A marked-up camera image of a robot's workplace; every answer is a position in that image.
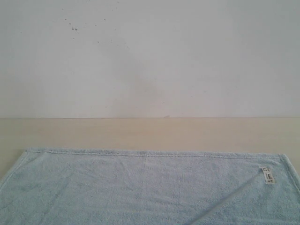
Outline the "light blue terry towel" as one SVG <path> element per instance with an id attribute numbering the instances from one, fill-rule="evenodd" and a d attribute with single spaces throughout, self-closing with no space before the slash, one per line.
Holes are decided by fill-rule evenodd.
<path id="1" fill-rule="evenodd" d="M 28 149 L 0 181 L 3 225 L 297 225 L 286 155 Z"/>

